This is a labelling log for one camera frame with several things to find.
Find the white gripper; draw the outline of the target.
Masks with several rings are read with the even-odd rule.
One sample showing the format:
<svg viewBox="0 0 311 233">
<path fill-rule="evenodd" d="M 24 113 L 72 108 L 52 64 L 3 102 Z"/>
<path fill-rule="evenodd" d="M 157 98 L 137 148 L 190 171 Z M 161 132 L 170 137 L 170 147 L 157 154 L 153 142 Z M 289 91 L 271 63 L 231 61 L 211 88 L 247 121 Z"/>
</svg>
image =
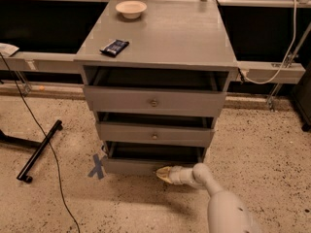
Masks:
<svg viewBox="0 0 311 233">
<path fill-rule="evenodd" d="M 194 178 L 191 168 L 182 166 L 165 166 L 157 169 L 155 174 L 158 178 L 166 183 L 173 183 L 177 185 L 187 184 L 196 187 L 197 182 Z"/>
</svg>

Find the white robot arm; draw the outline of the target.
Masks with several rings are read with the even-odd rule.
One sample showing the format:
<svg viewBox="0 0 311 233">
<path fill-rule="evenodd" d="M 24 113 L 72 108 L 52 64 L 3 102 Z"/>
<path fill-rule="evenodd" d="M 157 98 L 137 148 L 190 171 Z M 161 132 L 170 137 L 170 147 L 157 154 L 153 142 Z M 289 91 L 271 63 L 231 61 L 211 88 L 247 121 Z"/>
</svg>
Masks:
<svg viewBox="0 0 311 233">
<path fill-rule="evenodd" d="M 214 178 L 207 165 L 197 163 L 193 167 L 165 166 L 156 175 L 167 183 L 187 184 L 206 189 L 210 199 L 207 208 L 209 233 L 263 233 L 243 201 L 225 190 Z"/>
</svg>

